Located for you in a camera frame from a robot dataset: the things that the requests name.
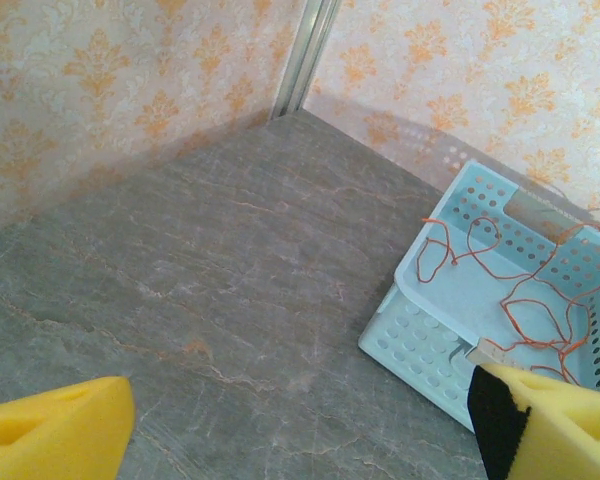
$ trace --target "light blue plastic basket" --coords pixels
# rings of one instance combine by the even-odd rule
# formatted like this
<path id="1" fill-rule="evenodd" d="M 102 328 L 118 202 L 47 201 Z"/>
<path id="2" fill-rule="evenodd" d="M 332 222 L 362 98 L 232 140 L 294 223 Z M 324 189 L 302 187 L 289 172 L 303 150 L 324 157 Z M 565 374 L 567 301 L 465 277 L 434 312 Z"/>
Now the light blue plastic basket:
<path id="1" fill-rule="evenodd" d="M 446 223 L 451 246 L 460 255 L 467 251 L 467 232 L 478 217 L 497 222 L 502 235 L 499 246 L 480 255 L 496 274 L 513 276 L 534 272 L 548 260 L 555 244 L 505 213 L 505 206 L 519 186 L 490 169 L 468 162 L 444 194 L 431 218 Z M 395 271 L 395 283 L 360 337 L 360 348 L 414 387 L 448 414 L 473 430 L 467 411 L 467 389 L 474 364 L 467 355 L 480 339 L 489 338 L 508 346 L 520 340 L 499 302 L 519 280 L 497 280 L 472 258 L 447 261 L 431 283 L 418 281 L 416 258 L 427 237 L 445 241 L 440 225 L 426 224 Z M 471 231 L 473 250 L 493 245 L 496 230 L 479 222 Z M 420 260 L 421 274 L 430 277 L 445 249 L 430 244 Z M 558 249 L 541 273 L 569 297 L 600 285 L 600 233 L 583 227 Z M 528 281 L 513 298 L 534 298 L 547 304 L 561 327 L 568 332 L 565 310 L 568 302 L 549 286 Z M 566 365 L 578 382 L 600 391 L 600 290 L 579 300 L 587 303 L 592 331 L 589 342 L 571 354 Z M 574 338 L 587 331 L 584 308 L 572 308 Z M 511 311 L 523 329 L 534 338 L 555 338 L 555 327 L 546 310 L 520 303 Z M 493 349 L 493 358 L 521 368 L 545 365 L 559 369 L 555 351 L 519 346 L 506 355 Z"/>

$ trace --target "marble floor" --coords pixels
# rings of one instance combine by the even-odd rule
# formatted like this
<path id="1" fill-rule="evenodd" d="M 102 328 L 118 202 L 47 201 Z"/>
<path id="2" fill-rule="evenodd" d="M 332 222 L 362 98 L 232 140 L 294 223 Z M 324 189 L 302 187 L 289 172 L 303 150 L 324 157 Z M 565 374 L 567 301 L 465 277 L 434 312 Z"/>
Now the marble floor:
<path id="1" fill-rule="evenodd" d="M 484 479 L 357 339 L 439 193 L 306 112 L 0 231 L 0 402 L 130 378 L 119 478 Z"/>

